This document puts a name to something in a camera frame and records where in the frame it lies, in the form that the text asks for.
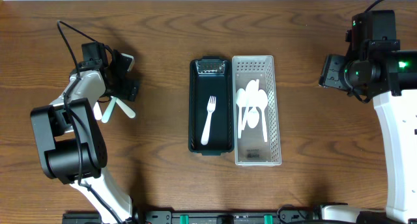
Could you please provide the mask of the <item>white plastic utensil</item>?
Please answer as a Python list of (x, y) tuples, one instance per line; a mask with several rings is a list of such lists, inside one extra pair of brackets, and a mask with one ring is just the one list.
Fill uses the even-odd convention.
[(126, 105), (121, 99), (116, 99), (116, 104), (122, 109), (122, 111), (130, 118), (133, 119), (136, 117), (136, 112)]

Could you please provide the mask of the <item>white plastic fork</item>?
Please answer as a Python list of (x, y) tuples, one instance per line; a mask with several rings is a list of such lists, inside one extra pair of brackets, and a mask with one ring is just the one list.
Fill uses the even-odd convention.
[(109, 122), (110, 118), (111, 118), (111, 114), (113, 112), (113, 109), (115, 107), (115, 104), (117, 103), (117, 98), (112, 96), (111, 100), (106, 108), (106, 110), (104, 111), (103, 115), (102, 115), (102, 123), (107, 123)]
[(201, 136), (201, 144), (207, 145), (210, 137), (210, 124), (211, 124), (211, 118), (212, 114), (216, 109), (216, 97), (210, 96), (207, 104), (207, 119), (205, 122), (205, 126), (203, 128), (203, 134)]

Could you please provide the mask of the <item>white plastic spoon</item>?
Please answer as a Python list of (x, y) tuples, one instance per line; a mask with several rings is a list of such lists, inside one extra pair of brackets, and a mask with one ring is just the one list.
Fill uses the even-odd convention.
[(102, 110), (98, 102), (94, 104), (93, 113), (96, 120), (102, 120)]
[(266, 126), (266, 117), (265, 117), (265, 109), (268, 105), (268, 97), (266, 95), (266, 92), (262, 89), (258, 90), (258, 108), (261, 110), (261, 121), (262, 121), (262, 131), (263, 131), (263, 139), (264, 142), (268, 141), (267, 136), (267, 126)]
[(242, 130), (245, 129), (247, 119), (248, 119), (248, 112), (251, 104), (251, 98), (254, 92), (259, 88), (259, 80), (251, 80), (246, 86), (246, 108), (242, 119)]
[(236, 104), (238, 106), (237, 137), (240, 139), (242, 134), (242, 108), (246, 104), (246, 91), (244, 89), (237, 91)]
[(257, 93), (259, 90), (259, 80), (255, 80), (255, 85), (251, 89), (249, 103), (251, 109), (248, 111), (247, 122), (250, 128), (255, 128), (259, 122), (259, 112), (257, 110)]

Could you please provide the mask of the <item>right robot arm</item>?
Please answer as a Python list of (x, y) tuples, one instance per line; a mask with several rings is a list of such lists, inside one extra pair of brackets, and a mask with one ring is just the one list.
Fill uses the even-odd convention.
[(416, 51), (402, 50), (393, 10), (352, 17), (345, 55), (329, 54), (319, 85), (373, 102), (388, 175), (386, 219), (416, 222)]

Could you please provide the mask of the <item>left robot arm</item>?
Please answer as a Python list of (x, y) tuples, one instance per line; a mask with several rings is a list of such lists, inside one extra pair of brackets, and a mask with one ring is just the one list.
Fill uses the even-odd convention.
[(68, 86), (30, 118), (43, 173), (82, 193), (98, 211), (98, 223), (144, 223), (129, 194), (111, 176), (108, 152), (93, 108), (109, 96), (132, 101), (137, 85), (126, 78), (134, 57), (109, 46), (83, 44), (83, 60), (69, 74)]

